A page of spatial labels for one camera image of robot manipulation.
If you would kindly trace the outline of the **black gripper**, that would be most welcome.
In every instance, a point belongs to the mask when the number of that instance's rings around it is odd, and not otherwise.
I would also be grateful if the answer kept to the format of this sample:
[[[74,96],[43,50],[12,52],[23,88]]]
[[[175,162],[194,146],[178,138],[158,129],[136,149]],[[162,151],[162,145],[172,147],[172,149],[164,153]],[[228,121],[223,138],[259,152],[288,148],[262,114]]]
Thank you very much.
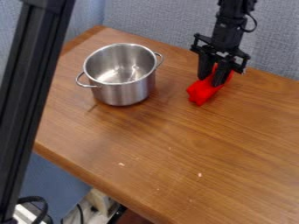
[[[191,51],[199,54],[198,77],[203,81],[212,71],[214,64],[219,62],[211,85],[216,88],[223,85],[232,70],[244,73],[250,56],[239,49],[243,33],[247,32],[247,19],[219,17],[210,37],[196,33],[191,44]],[[219,53],[228,54],[224,60]]]

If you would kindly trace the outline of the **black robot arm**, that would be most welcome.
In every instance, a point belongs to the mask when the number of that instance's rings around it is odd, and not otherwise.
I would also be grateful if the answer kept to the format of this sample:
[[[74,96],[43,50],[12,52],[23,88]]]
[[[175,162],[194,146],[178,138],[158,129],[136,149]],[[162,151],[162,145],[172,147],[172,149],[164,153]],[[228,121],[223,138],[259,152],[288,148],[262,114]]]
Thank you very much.
[[[258,0],[219,0],[219,11],[212,35],[195,33],[191,51],[199,55],[198,77],[204,81],[211,75],[211,85],[223,85],[231,72],[244,73],[250,55],[239,49],[243,34],[255,31],[247,28],[248,18]]]

